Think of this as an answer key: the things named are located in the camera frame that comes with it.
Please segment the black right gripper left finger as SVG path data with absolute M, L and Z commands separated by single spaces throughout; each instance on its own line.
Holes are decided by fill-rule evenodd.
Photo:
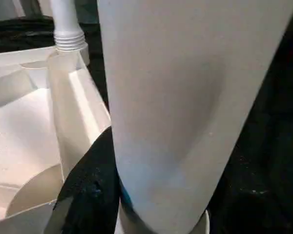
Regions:
M 112 128 L 108 127 L 66 178 L 50 217 L 50 232 L 112 234 L 119 199 Z

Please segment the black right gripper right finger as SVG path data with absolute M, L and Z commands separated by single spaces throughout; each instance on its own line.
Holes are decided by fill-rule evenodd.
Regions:
M 208 204 L 212 234 L 289 234 L 285 217 L 258 168 L 231 160 Z

